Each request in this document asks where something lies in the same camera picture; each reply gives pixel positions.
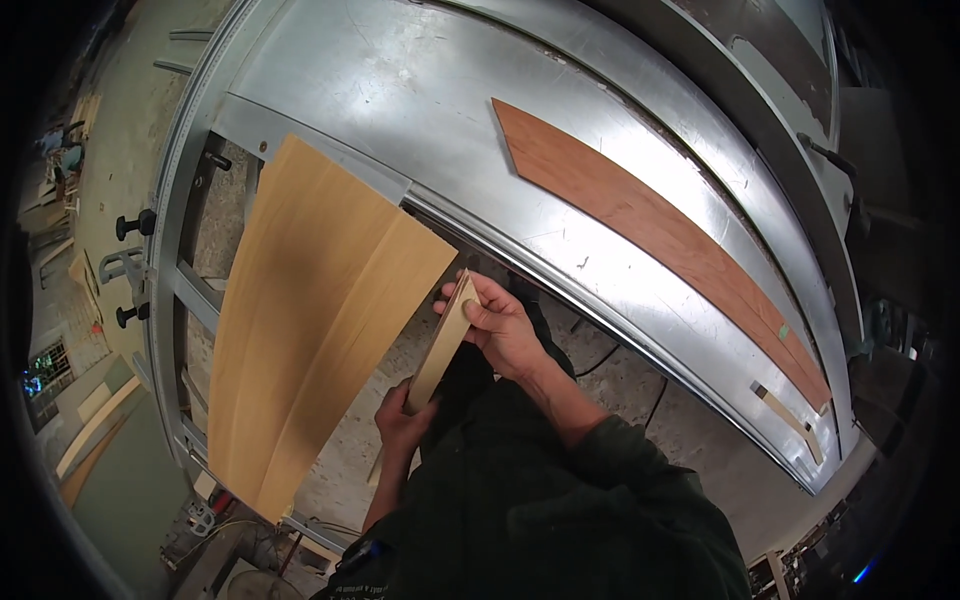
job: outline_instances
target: wood strip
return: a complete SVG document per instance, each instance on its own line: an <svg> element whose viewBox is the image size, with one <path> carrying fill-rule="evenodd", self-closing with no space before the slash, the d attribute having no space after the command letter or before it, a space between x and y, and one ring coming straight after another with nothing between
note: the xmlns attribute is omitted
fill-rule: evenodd
<svg viewBox="0 0 960 600"><path fill-rule="evenodd" d="M40 260L39 263L37 263L36 269L39 271L40 269L45 267L48 262L50 262L54 258L57 258L57 256L59 256L64 250L70 248L71 246L73 246L72 237L66 240L65 242L63 242L62 244L60 244L59 246L57 246L56 248L54 248L52 252L44 256L43 259Z"/></svg>
<svg viewBox="0 0 960 600"><path fill-rule="evenodd" d="M467 305L468 300L480 301L476 288L473 287L473 279L469 276L469 270L464 269L453 294L450 295L450 300L446 303L446 310L433 332L433 338L423 356L423 361L420 362L413 381L410 382L410 392L403 405L403 412L406 414L415 415L426 408L447 366L453 360L453 355L464 341L464 336L470 328L470 321L464 313L464 306ZM373 460L370 475L367 476L367 485L376 486L380 483L382 469L383 448L380 448Z"/></svg>
<svg viewBox="0 0 960 600"><path fill-rule="evenodd" d="M116 394L107 400L107 403L97 411L97 414L93 416L93 419L84 425L84 428L80 430L80 433L77 434L77 437L74 438L73 442L70 443L70 446L67 447L66 452L63 453L63 457L57 464L58 477L63 477L63 474L66 473L66 470L70 467L70 464L73 463L74 459L77 458L77 455L80 454L84 444L86 444L90 437L93 436L93 432L97 430L97 427L103 424L104 421L106 421L121 404L123 404L123 401L127 399L127 396L132 394L133 390L137 389L139 386L140 380L136 377L132 377L131 380L125 383L122 388L117 390Z"/></svg>
<svg viewBox="0 0 960 600"><path fill-rule="evenodd" d="M210 468L279 521L456 251L294 136L264 167L214 345Z"/></svg>
<svg viewBox="0 0 960 600"><path fill-rule="evenodd" d="M97 461L100 460L100 456L107 450L107 446L113 441L113 438L117 435L117 432L120 431L120 427L123 426L126 420L126 415L121 417L120 420L110 428L104 438L98 442L97 445L93 446L93 449L90 450L86 458L77 465L77 468L73 469L70 476L60 484L60 497L63 498L63 504L66 504L68 509L72 509L73 505L77 503L77 498L80 497L80 492L84 488L84 483L86 483L87 478L90 476L90 472L93 471Z"/></svg>
<svg viewBox="0 0 960 600"><path fill-rule="evenodd" d="M767 552L766 557L770 565L770 574L774 577L774 585L777 586L777 597L780 600L790 600L790 589L786 586L786 579L783 578L783 561L774 550Z"/></svg>
<svg viewBox="0 0 960 600"><path fill-rule="evenodd" d="M590 146L492 99L517 173L656 258L733 321L814 409L830 401L823 373L777 307L702 229Z"/></svg>
<svg viewBox="0 0 960 600"><path fill-rule="evenodd" d="M805 424L800 423L800 420L794 417L793 413L791 413L786 406L783 406L779 398L771 394L769 390L756 381L754 382L753 391L756 397L763 400L767 406L777 413L778 417L786 421L786 424L790 425L791 429L799 433L801 438L804 438L806 447L810 449L810 454L813 455L813 462L821 465L824 462L824 452L821 450L820 442L817 440L817 436L814 435L813 431L807 429Z"/></svg>

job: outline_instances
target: wood offcut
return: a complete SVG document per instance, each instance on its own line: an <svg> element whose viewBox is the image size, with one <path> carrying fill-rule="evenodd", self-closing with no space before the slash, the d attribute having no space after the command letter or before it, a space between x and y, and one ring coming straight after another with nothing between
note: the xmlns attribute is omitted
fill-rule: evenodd
<svg viewBox="0 0 960 600"><path fill-rule="evenodd" d="M423 361L414 373L413 381L410 382L407 401L403 404L403 412L407 415L415 415L426 408L447 366L453 360L453 355L464 341L464 336L470 328L470 321L467 320L467 314L464 312L468 300L480 301L477 298L476 288L473 287L470 271L464 269L453 294L450 295L450 300L446 303L446 310L440 317L440 323L433 332L433 339L430 340L430 346ZM376 486L380 482L382 468L383 449L381 448L376 454L373 468L367 477L368 485Z"/></svg>
<svg viewBox="0 0 960 600"><path fill-rule="evenodd" d="M293 135L256 197L217 329L208 452L278 522L456 251Z"/></svg>
<svg viewBox="0 0 960 600"><path fill-rule="evenodd" d="M791 429L800 434L800 437L806 442L806 447L809 448L810 454L813 455L813 462L817 465L822 465L824 462L824 452L820 448L820 442L817 441L817 436L813 433L812 426L809 423L800 423L800 420L794 417L793 413L783 405L783 402L780 402L779 398L771 394L758 382L754 382L752 389L756 397L763 400L767 406L777 413L778 417L790 425Z"/></svg>
<svg viewBox="0 0 960 600"><path fill-rule="evenodd" d="M519 108L492 99L516 172L613 229L733 321L820 411L823 372L749 275L679 209L609 158Z"/></svg>

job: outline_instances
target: black knob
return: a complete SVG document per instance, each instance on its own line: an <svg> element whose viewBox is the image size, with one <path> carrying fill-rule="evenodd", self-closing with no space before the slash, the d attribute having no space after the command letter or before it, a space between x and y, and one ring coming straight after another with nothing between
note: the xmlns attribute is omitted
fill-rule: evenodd
<svg viewBox="0 0 960 600"><path fill-rule="evenodd" d="M133 317L136 317L140 321L143 321L149 316L150 316L149 302L144 302L139 306L135 306L134 308L130 308L128 310L124 310L123 308L120 308L119 306L117 306L117 324L120 325L121 329L126 329L127 321L129 321Z"/></svg>
<svg viewBox="0 0 960 600"><path fill-rule="evenodd" d="M156 213L150 208L144 208L136 216L135 221L127 221L123 215L117 217L117 239L121 242L127 238L127 233L138 229L143 235L153 235L156 230Z"/></svg>
<svg viewBox="0 0 960 600"><path fill-rule="evenodd" d="M229 170L230 170L230 167L233 166L233 163L230 162L230 159L229 159L229 158L223 158L223 157L220 156L220 155L215 155L215 154L213 154L212 152L210 152L209 150L204 150L204 156L206 156L207 158L209 158L209 159L210 159L210 162L212 162L214 165L216 165L216 167L217 167L218 169L223 169L224 171L229 171Z"/></svg>

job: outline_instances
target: concrete floor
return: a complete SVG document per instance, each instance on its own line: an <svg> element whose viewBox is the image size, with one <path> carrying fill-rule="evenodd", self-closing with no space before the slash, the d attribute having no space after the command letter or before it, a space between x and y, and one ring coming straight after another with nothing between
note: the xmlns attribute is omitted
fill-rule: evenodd
<svg viewBox="0 0 960 600"><path fill-rule="evenodd" d="M132 216L148 205L160 149L186 82L183 76L153 68L151 62L162 53L170 29L215 24L227 4L228 0L141 0L123 34L107 47L91 82L103 99L87 146L76 235L78 247L87 249L92 261L142 243L137 233L127 242L117 242L113 224L118 215ZM229 173L218 172L204 210L194 257L201 276L228 276L243 231L246 156L235 147L228 148L227 156L234 166ZM481 261L482 273L503 276L498 270L489 260ZM117 306L130 306L126 280L102 286L98 302L105 316ZM613 347L612 340L590 325L569 333L576 315L550 299L542 304L558 345L577 369L591 366ZM301 485L298 509L359 529L372 497L366 477L379 440L373 413L383 393L413 372L436 321L424 306L404 328ZM128 359L143 347L137 326L120 329L107 317L105 332L110 346ZM213 343L212 335L191 320L188 370L202 394L209 389ZM643 423L663 378L639 356L622 349L580 383L626 420ZM205 426L202 415L195 420ZM873 458L869 443L861 443L824 491L810 497L735 428L673 383L664 391L648 435L670 460L700 473L707 495L730 519L747 562L795 543L847 494Z"/></svg>

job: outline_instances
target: cable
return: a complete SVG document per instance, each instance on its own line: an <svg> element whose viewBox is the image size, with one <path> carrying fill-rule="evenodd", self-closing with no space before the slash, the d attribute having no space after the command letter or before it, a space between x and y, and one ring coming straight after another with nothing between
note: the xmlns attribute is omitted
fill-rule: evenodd
<svg viewBox="0 0 960 600"><path fill-rule="evenodd" d="M603 358L601 358L601 359L600 359L600 362L598 362L596 365L593 365L592 367L590 367L589 369L587 369L587 370L584 371L584 372L578 372L578 373L577 373L576 375L574 375L574 376L575 376L577 379L579 379L579 378L581 378L581 377L583 377L583 376L585 376L585 375L589 375L589 374L591 374L592 372L596 371L597 368L598 368L600 365L602 365L602 364L604 364L605 362L607 362L607 359L610 358L611 356L613 356L613 353L616 352L616 349L617 349L617 348L620 348L620 345L619 345L619 344L617 344L616 346L614 346L611 351L607 352L607 355L604 356Z"/></svg>
<svg viewBox="0 0 960 600"><path fill-rule="evenodd" d="M356 537L358 537L358 538L363 535L363 534L361 534L359 531L357 531L357 530L355 530L355 529L350 529L350 528L347 527L346 525L341 525L340 523L334 523L334 522L331 522L331 521L321 521L321 520L319 520L318 518L316 518L315 516L310 517L308 520L311 520L311 521L317 523L318 525L322 525L323 527L327 527L327 528L330 528L330 529L333 529L334 527L339 528L339 529L342 529L343 532L340 532L340 533L352 534L352 535L354 535L354 536L356 536Z"/></svg>
<svg viewBox="0 0 960 600"><path fill-rule="evenodd" d="M277 577L283 577L283 571L287 570L287 565L290 564L290 559L294 558L294 552L297 551L297 546L300 545L300 540L303 539L303 532L297 536L297 539L294 541L294 545L290 546L290 552L287 552L287 558L283 559L283 564L280 566L279 571L276 572Z"/></svg>
<svg viewBox="0 0 960 600"><path fill-rule="evenodd" d="M200 542L199 542L197 545L195 545L194 547L190 548L190 550L189 550L186 554L184 554L184 555L181 556L179 559L177 559L177 561L174 563L174 568L177 568L177 565L180 564L180 563L182 563L184 560L186 560L186 557L188 557L188 556L190 556L191 554L193 554L193 551L194 551L194 550L196 550L196 549L199 548L200 546L204 545L204 542L206 542L207 540L213 538L213 536L216 535L216 534L218 534L218 533L220 533L221 530L223 530L224 528L226 528L226 527L228 527L228 526L230 526L230 525L239 525L239 524L241 524L241 523L253 523L253 524L255 525L255 524L257 523L257 521L245 520L245 521L227 521L226 523L221 523L221 524L218 525L217 527L214 527L213 530L210 531L210 533L207 534L205 538L203 538L202 540L200 540Z"/></svg>
<svg viewBox="0 0 960 600"><path fill-rule="evenodd" d="M650 426L650 421L654 419L654 413L657 412L657 407L660 406L660 401L663 400L663 393L666 392L666 386L670 383L670 380L666 378L666 375L661 375L663 377L663 387L660 388L660 394L657 396L657 401L654 402L654 408L650 411L650 415L647 417L647 422L643 423L643 428L646 429Z"/></svg>

